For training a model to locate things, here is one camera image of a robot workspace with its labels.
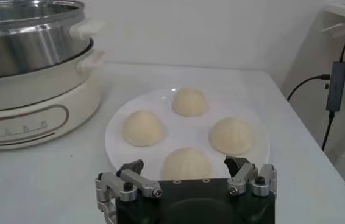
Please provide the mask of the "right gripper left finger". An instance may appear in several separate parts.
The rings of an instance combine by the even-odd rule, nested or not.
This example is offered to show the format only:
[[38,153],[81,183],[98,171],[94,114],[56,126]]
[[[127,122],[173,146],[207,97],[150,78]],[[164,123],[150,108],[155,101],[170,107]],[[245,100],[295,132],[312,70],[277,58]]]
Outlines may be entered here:
[[117,222],[113,200],[133,202],[140,193],[147,198],[160,198],[163,195],[160,183],[141,176],[144,162],[141,159],[123,164],[115,173],[104,172],[95,179],[98,209],[104,214],[107,223]]

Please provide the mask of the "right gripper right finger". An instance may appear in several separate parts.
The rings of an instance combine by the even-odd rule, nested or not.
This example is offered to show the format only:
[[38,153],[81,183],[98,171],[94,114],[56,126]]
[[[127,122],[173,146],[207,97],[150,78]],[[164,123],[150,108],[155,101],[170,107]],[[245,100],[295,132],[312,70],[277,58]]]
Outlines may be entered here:
[[244,194],[246,191],[258,197],[277,195],[277,170],[271,164],[264,164],[260,170],[246,158],[226,156],[224,164],[230,173],[227,190],[230,195]]

